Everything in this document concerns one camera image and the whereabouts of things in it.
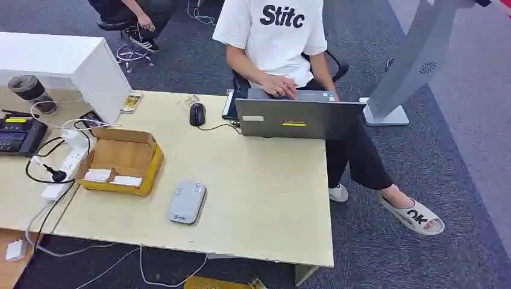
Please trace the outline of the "person's right hand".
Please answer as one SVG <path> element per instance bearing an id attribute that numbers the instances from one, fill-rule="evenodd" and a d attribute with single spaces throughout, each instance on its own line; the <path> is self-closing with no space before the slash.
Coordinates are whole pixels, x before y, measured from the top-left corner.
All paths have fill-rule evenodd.
<path id="1" fill-rule="evenodd" d="M 278 98 L 296 99 L 294 80 L 276 75 L 265 75 L 260 81 L 262 89 L 269 95 Z"/>

